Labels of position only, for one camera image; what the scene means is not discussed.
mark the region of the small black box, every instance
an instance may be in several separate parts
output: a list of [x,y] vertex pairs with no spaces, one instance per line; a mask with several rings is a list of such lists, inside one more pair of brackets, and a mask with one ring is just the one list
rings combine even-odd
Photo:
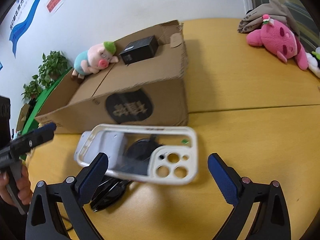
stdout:
[[131,64],[155,56],[159,47],[155,36],[130,42],[119,54],[125,64]]

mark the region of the beige cloth bag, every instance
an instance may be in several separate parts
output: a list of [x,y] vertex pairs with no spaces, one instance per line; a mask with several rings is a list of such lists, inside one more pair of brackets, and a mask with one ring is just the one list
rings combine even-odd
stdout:
[[247,13],[239,23],[238,32],[249,33],[260,28],[264,14],[268,14],[270,18],[287,25],[297,36],[300,36],[300,30],[291,12],[279,0],[269,0],[269,3],[264,3]]

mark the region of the human hand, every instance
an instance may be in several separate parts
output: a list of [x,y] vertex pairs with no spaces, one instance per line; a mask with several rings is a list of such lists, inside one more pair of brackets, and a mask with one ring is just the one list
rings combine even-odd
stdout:
[[[0,197],[8,204],[15,206],[9,192],[6,189],[6,185],[9,183],[8,174],[0,174]],[[18,198],[21,200],[22,204],[28,205],[32,199],[31,182],[29,180],[28,169],[25,165],[21,168],[21,179],[17,181],[17,188],[20,190],[18,193]]]

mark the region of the pink pig snout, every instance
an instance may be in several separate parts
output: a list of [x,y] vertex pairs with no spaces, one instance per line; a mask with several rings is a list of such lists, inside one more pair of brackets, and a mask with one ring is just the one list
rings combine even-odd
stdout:
[[105,69],[109,66],[109,62],[105,59],[99,60],[98,68]]

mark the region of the blue ribbon graphic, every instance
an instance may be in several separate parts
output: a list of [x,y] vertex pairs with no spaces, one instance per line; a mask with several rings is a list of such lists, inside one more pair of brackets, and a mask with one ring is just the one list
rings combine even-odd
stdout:
[[18,40],[30,27],[30,25],[33,21],[33,17],[35,16],[37,7],[39,5],[39,2],[40,2],[40,0],[34,1],[27,18],[22,23],[15,25],[15,27],[13,27],[13,29],[11,31],[9,41],[12,41],[12,52],[14,54],[14,57],[16,57]]

